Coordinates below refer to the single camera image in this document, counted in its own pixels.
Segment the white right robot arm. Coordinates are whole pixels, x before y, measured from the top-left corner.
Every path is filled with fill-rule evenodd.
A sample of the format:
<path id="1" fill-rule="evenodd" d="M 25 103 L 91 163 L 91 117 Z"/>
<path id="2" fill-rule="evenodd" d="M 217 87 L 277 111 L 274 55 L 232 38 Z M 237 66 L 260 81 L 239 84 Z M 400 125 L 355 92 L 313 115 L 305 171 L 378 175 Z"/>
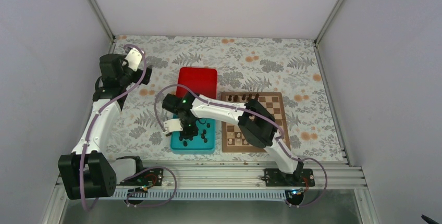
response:
<path id="1" fill-rule="evenodd" d="M 257 99 L 246 103 L 226 102 L 189 91 L 184 97 L 167 94 L 162 109 L 176 116 L 164 121 L 162 129 L 166 135 L 179 132 L 189 140 L 199 134 L 197 121 L 201 118 L 229 123 L 240 129 L 246 141 L 268 153 L 285 184 L 295 186 L 302 180 L 303 162 L 291 154 L 283 142 L 283 128 Z"/>

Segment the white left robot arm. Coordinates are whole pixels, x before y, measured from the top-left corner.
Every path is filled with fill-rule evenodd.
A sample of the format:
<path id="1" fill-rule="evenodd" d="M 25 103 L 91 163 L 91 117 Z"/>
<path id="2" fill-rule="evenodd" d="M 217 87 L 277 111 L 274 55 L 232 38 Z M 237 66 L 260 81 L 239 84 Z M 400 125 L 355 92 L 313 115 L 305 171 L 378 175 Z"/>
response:
<path id="1" fill-rule="evenodd" d="M 95 83 L 93 105 L 87 126 L 70 154 L 61 155 L 58 169 L 71 200 L 110 197 L 123 179 L 133 185 L 145 178 L 138 158 L 121 158 L 109 163 L 104 153 L 115 121 L 131 84 L 148 84 L 151 67 L 140 69 L 143 54 L 133 48 L 126 55 L 100 57 L 101 76 Z"/>

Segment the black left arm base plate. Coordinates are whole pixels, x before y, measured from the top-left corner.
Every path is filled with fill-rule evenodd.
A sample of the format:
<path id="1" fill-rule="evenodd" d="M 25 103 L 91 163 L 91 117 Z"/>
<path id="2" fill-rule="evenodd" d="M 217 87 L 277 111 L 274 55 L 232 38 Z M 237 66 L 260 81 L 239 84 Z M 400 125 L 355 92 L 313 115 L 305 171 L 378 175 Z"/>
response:
<path id="1" fill-rule="evenodd" d="M 162 168 L 149 169 L 141 175 L 122 181 L 119 185 L 148 188 L 152 186 L 161 186 L 163 181 L 163 173 L 164 169 Z"/>

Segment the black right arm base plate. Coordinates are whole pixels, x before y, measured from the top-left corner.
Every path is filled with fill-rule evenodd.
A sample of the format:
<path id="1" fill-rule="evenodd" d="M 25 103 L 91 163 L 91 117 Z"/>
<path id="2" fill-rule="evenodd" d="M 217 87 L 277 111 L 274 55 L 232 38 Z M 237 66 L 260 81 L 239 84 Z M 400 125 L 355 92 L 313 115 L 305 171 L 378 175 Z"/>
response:
<path id="1" fill-rule="evenodd" d="M 293 174 L 283 173 L 276 168 L 264 169 L 264 175 L 261 180 L 267 187 L 302 187 L 315 186 L 315 180 L 312 169 L 302 169 Z"/>

